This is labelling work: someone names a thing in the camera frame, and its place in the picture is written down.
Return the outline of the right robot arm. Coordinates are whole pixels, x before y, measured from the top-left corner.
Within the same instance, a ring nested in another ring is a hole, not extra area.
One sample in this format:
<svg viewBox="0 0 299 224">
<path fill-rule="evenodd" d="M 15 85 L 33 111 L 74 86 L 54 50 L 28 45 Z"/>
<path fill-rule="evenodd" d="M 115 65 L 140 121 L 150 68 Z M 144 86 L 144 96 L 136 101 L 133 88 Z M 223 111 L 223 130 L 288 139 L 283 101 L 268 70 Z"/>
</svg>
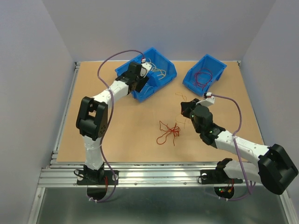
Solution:
<svg viewBox="0 0 299 224">
<path fill-rule="evenodd" d="M 181 114 L 191 120 L 195 132 L 208 146 L 236 154 L 238 160 L 223 159 L 216 168 L 202 171 L 201 184 L 225 184 L 244 180 L 246 184 L 259 183 L 276 195 L 282 194 L 299 171 L 286 150 L 278 145 L 260 145 L 236 136 L 213 121 L 208 107 L 214 96 L 182 102 Z"/>
</svg>

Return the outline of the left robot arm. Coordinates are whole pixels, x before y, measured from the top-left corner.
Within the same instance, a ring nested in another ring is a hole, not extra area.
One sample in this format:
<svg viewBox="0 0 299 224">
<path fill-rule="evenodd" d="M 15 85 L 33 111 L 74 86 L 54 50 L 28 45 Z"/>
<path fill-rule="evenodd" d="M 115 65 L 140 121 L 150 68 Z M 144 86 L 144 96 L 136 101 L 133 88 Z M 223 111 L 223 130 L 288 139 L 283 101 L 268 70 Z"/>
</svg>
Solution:
<svg viewBox="0 0 299 224">
<path fill-rule="evenodd" d="M 100 185 L 104 183 L 104 158 L 101 152 L 103 137 L 108 129 L 108 110 L 114 103 L 132 91 L 140 92 L 149 77 L 152 66 L 144 59 L 141 63 L 130 62 L 128 69 L 118 76 L 104 91 L 81 101 L 76 128 L 83 136 L 85 163 L 82 170 L 75 170 L 78 185 Z"/>
</svg>

